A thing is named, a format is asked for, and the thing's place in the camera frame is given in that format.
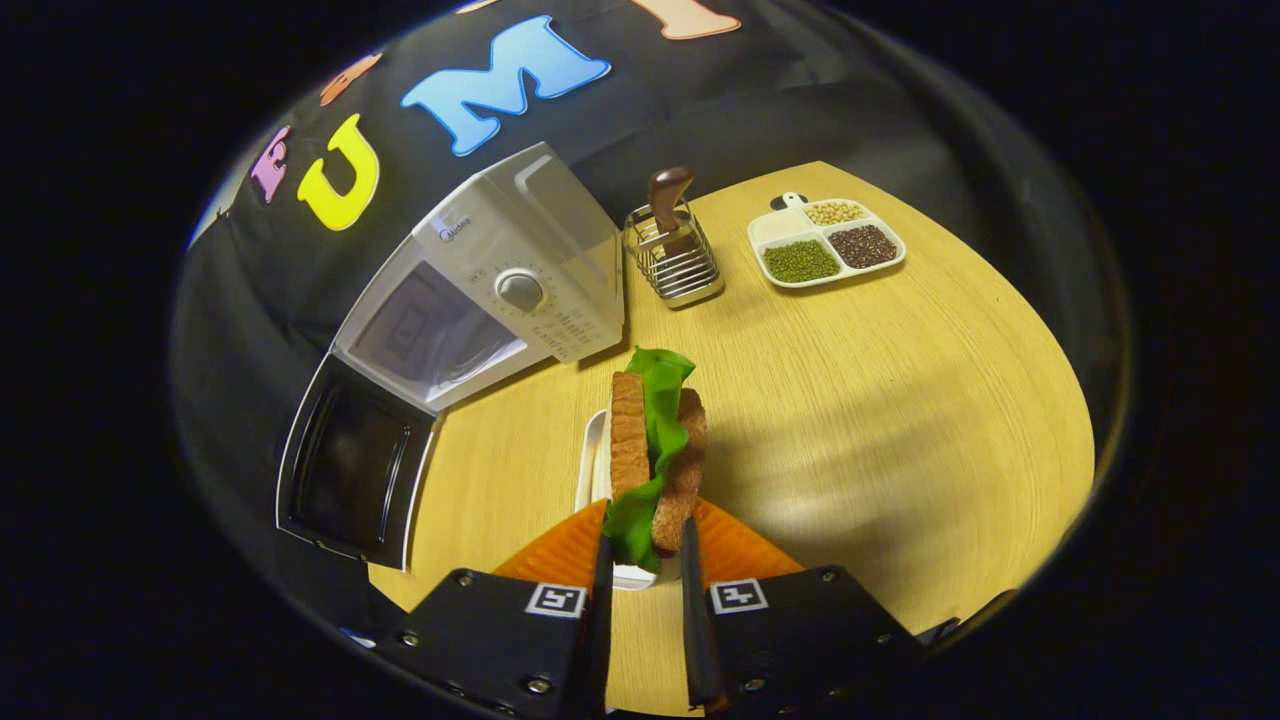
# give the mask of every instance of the screw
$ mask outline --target screw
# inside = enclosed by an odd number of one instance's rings
[[[552,684],[541,678],[534,678],[525,682],[525,689],[534,694],[547,694],[552,692]]]

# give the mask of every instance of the black cloth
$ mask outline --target black cloth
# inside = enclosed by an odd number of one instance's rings
[[[307,382],[356,297],[417,220],[465,178],[547,141],[621,224],[653,170],[682,164],[690,197],[824,160],[950,229],[1028,299],[1062,345],[1097,445],[1115,429],[1120,318],[1108,305],[1101,229],[1052,159],[942,68],[872,28],[795,0],[704,0],[735,32],[673,42],[628,0],[503,0],[445,15],[385,47],[337,100],[300,94],[288,172],[270,204],[243,178],[228,214],[191,247],[177,291],[174,414],[198,492],[248,560],[328,628],[376,633],[398,610],[362,565],[274,528],[275,474]],[[430,73],[489,64],[490,38],[549,14],[612,72],[529,110],[465,158],[401,97]],[[351,167],[325,151],[352,113],[381,179],[364,215],[332,232],[296,200],[316,158],[338,192]],[[760,208],[760,213],[768,211]]]

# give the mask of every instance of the green lettuce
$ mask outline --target green lettuce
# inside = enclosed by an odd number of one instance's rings
[[[662,559],[654,551],[649,533],[671,461],[689,445],[689,430],[676,420],[676,411],[680,409],[680,386],[694,372],[694,364],[669,350],[636,347],[627,372],[644,378],[644,419],[652,479],[609,503],[604,537],[613,544],[616,562],[658,573]]]

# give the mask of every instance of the microwave window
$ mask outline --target microwave window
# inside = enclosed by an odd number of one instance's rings
[[[293,515],[349,544],[383,542],[408,427],[339,384],[317,405],[311,428],[298,465]]]
[[[352,355],[428,396],[448,389],[525,343],[426,263],[387,299],[352,346]]]

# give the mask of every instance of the red beans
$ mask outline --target red beans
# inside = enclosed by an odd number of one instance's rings
[[[850,268],[870,268],[897,258],[897,246],[876,225],[837,231],[827,240]]]

